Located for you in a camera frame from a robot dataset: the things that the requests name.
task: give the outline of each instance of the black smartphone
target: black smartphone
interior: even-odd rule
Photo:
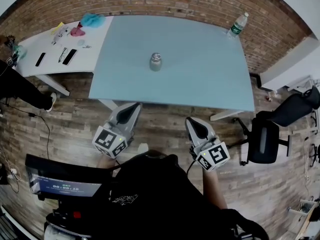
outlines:
[[[72,58],[75,56],[77,50],[76,49],[72,49],[68,55],[65,57],[64,61],[62,62],[62,64],[64,65],[68,65],[70,63],[70,61],[72,60]]]
[[[41,64],[41,62],[42,62],[42,60],[44,59],[44,56],[45,56],[45,55],[46,55],[45,52],[43,52],[43,53],[40,55],[38,61],[37,61],[36,64],[35,64],[36,67],[39,67],[39,65]]]

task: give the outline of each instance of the brick wall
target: brick wall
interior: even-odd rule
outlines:
[[[60,22],[78,21],[86,12],[180,17],[224,28],[248,12],[240,38],[249,70],[256,73],[267,70],[311,34],[283,0],[18,0],[0,17],[0,33],[21,40]],[[2,59],[7,55],[3,47],[0,55]]]

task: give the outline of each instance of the person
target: person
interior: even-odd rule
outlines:
[[[0,35],[0,45],[8,45],[9,37]],[[24,102],[50,112],[57,101],[57,94],[50,96],[42,94],[31,82],[3,60],[0,60],[0,99],[19,97]]]
[[[202,169],[202,195],[178,165],[175,154],[149,150],[120,166],[114,165],[115,160],[107,155],[102,155],[97,165],[120,168],[109,201],[98,211],[105,218],[99,217],[96,222],[97,239],[106,239],[107,232],[108,238],[185,236],[235,240],[241,239],[237,226],[244,231],[242,235],[269,239],[260,225],[228,209],[215,170]]]

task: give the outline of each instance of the metal lid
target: metal lid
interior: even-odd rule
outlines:
[[[161,55],[160,53],[155,52],[152,54],[151,58],[153,62],[159,62],[161,60]]]

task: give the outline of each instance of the green bottle label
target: green bottle label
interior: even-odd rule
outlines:
[[[237,28],[236,25],[233,24],[233,26],[231,27],[231,31],[236,34],[239,35],[241,32],[241,29]]]

